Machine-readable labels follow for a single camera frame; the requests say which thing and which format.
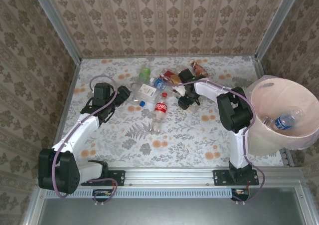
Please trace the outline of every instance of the vent grille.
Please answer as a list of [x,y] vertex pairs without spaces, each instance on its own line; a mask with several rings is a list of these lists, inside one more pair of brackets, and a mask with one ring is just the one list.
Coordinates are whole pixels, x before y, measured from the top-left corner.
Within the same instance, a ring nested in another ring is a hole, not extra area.
[[[93,189],[77,189],[67,198],[92,198]],[[191,199],[231,198],[231,189],[127,189],[119,188],[113,198],[121,199]],[[54,191],[47,191],[45,198],[56,199]]]

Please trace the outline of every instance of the floral tablecloth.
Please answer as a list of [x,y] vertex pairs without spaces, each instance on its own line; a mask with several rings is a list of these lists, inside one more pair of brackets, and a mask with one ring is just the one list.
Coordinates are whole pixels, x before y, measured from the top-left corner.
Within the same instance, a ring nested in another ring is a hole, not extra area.
[[[157,77],[164,68],[189,66],[195,59],[209,73],[210,79],[227,87],[247,87],[257,79],[250,56],[235,57],[153,57],[120,59],[87,59],[81,69],[64,133],[70,130],[81,109],[93,93],[89,81],[93,76],[106,74],[118,85],[130,87],[137,79],[140,67],[148,63],[151,76]],[[109,82],[99,78],[94,81]],[[202,97],[197,113],[183,111],[177,99],[168,99],[168,111],[163,133],[149,133],[152,109],[133,106],[126,102],[116,109],[114,116],[88,139],[79,162],[90,159],[106,161],[109,167],[218,167],[228,166],[229,136],[220,123],[217,104]],[[250,156],[256,165],[281,166],[279,152],[265,156]]]

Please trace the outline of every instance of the red label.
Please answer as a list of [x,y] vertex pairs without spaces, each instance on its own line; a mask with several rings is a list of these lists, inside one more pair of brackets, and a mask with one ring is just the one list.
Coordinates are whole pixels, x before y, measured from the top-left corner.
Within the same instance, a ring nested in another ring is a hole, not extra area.
[[161,112],[166,113],[166,110],[167,110],[166,104],[157,103],[156,106],[155,106],[155,111],[161,111]]

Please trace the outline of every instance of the trash bin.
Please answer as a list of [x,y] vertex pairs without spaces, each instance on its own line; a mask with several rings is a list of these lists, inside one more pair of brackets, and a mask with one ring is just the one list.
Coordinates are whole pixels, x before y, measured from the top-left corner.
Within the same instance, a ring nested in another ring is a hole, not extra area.
[[[246,95],[256,111],[256,122],[248,131],[250,154],[265,156],[282,148],[305,149],[318,139],[319,102],[300,84],[263,77],[247,88]],[[290,106],[300,107],[305,117],[295,127],[285,130],[284,135],[263,124],[265,116],[277,119]]]

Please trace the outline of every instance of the wall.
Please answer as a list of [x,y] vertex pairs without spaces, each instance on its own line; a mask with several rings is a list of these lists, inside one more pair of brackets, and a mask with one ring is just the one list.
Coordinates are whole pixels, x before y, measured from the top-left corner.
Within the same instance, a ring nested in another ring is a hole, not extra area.
[[84,58],[254,54],[281,0],[52,0]]
[[[266,74],[300,83],[319,98],[319,0],[296,0],[262,59]],[[319,140],[292,151],[319,205]]]
[[0,0],[0,224],[23,219],[74,68],[37,0]]

